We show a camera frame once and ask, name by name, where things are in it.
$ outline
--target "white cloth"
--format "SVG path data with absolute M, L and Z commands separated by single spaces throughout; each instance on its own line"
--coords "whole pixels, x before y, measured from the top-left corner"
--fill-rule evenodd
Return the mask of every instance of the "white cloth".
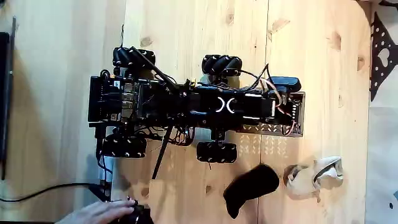
M 340 156 L 314 160 L 310 167 L 295 166 L 287 176 L 286 188 L 292 195 L 307 195 L 321 189 L 321 180 L 332 178 L 343 181 Z

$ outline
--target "black device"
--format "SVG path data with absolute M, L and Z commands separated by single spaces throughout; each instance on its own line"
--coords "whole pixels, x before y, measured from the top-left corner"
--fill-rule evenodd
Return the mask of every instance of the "black device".
M 111 224 L 154 224 L 154 221 L 150 217 L 150 208 L 147 208 L 145 205 L 139 205 L 138 201 L 135 201 L 135 205 L 132 206 L 134 211 L 129 214 L 125 215 L 118 220 L 114 220 Z
M 97 159 L 142 158 L 146 139 L 163 141 L 154 179 L 167 144 L 189 146 L 195 128 L 210 129 L 212 140 L 199 142 L 197 159 L 218 163 L 232 163 L 237 158 L 236 145 L 224 141 L 226 131 L 260 132 L 264 127 L 258 127 L 266 124 L 280 127 L 283 136 L 300 134 L 303 93 L 297 93 L 301 88 L 298 78 L 271 78 L 267 65 L 257 76 L 241 70 L 242 64 L 238 57 L 206 55 L 202 71 L 211 81 L 177 84 L 155 66 L 153 52 L 115 48 L 113 75 L 103 70 L 100 76 L 92 76 L 90 83 L 88 121 L 96 128 Z M 242 73 L 254 77 L 251 86 L 228 85 L 228 77 Z M 109 135 L 108 126 L 115 127 Z
M 12 19 L 12 32 L 0 32 L 0 163 L 1 179 L 6 178 L 7 131 L 12 92 L 12 58 L 16 18 Z

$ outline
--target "wood grain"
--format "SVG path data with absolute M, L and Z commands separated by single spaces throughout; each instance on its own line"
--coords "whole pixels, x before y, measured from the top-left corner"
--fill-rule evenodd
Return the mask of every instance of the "wood grain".
M 155 51 L 157 66 L 180 83 L 204 79 L 200 65 L 206 54 L 239 56 L 243 69 L 259 73 L 266 56 L 267 5 L 267 0 L 128 0 L 124 46 Z M 243 75 L 239 81 L 248 86 L 254 80 Z M 209 137 L 198 130 L 195 144 Z M 128 194 L 148 203 L 156 223 L 256 223 L 258 200 L 246 203 L 232 220 L 223 191 L 258 165 L 261 137 L 231 133 L 228 139 L 238 145 L 234 164 L 212 164 L 210 170 L 197 161 L 195 144 L 168 146 L 157 180 L 149 179 L 160 143 L 151 142 L 147 151 L 156 150 L 145 159 L 118 160 L 113 198 Z
M 369 4 L 362 4 L 366 11 Z M 267 62 L 295 76 L 306 94 L 303 138 L 262 137 L 261 161 L 282 176 L 286 166 L 341 156 L 345 179 L 317 199 L 292 200 L 284 186 L 260 198 L 258 223 L 364 223 L 370 27 L 355 1 L 270 0 Z
M 7 179 L 2 198 L 55 184 L 98 182 L 94 130 L 88 128 L 90 76 L 111 68 L 126 2 L 7 1 L 0 25 L 17 17 Z M 57 221 L 95 201 L 89 191 L 60 189 L 24 203 L 1 204 L 0 219 Z

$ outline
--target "metal rod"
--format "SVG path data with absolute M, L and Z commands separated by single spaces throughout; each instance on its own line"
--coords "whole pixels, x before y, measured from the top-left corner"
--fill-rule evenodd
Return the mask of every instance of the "metal rod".
M 172 133 L 173 126 L 169 126 L 166 130 L 165 135 L 163 136 L 162 147 L 160 148 L 159 157 L 156 161 L 156 166 L 154 169 L 154 173 L 152 174 L 152 180 L 156 179 L 156 175 L 160 168 L 160 163 L 162 162 L 164 152 L 166 151 L 167 143 L 169 143 L 169 138 Z

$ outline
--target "black rubber roller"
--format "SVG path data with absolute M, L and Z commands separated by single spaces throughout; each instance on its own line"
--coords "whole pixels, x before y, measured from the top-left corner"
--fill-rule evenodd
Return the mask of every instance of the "black rubber roller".
M 199 142 L 197 159 L 209 163 L 233 163 L 238 156 L 236 145 L 226 142 Z
M 155 64 L 155 53 L 149 50 L 139 50 L 142 55 Z M 121 68 L 145 69 L 146 62 L 133 52 L 131 49 L 125 47 L 116 47 L 113 50 L 113 66 Z
M 146 147 L 147 141 L 145 139 L 121 138 L 116 134 L 110 134 L 105 138 L 100 153 L 109 157 L 143 158 L 146 155 Z
M 207 75 L 238 76 L 240 72 L 226 70 L 227 68 L 242 69 L 242 60 L 229 55 L 206 55 L 201 63 L 201 69 Z

